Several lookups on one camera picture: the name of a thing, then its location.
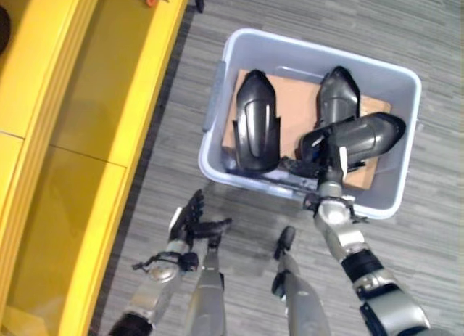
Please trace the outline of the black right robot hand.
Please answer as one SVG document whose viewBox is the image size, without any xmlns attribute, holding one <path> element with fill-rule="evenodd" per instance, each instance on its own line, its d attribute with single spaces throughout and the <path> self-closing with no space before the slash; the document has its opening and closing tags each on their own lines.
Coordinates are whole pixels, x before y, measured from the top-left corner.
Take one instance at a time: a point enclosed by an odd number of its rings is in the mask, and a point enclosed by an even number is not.
<svg viewBox="0 0 464 336">
<path fill-rule="evenodd" d="M 308 133 L 298 143 L 296 159 L 282 157 L 279 166 L 289 173 L 308 179 L 317 179 L 318 183 L 334 181 L 342 184 L 340 147 L 332 137 L 323 133 Z"/>
</svg>

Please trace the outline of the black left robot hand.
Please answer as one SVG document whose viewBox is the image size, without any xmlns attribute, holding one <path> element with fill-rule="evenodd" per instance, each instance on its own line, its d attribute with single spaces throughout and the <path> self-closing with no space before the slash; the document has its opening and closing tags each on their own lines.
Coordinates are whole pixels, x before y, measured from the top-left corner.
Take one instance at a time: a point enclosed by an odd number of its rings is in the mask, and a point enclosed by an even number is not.
<svg viewBox="0 0 464 336">
<path fill-rule="evenodd" d="M 208 239 L 208 248 L 218 248 L 223 233 L 231 227 L 233 220 L 226 218 L 222 221 L 201 221 L 203 213 L 204 195 L 198 189 L 175 216 L 168 242 L 182 241 L 191 250 L 195 239 Z"/>
</svg>

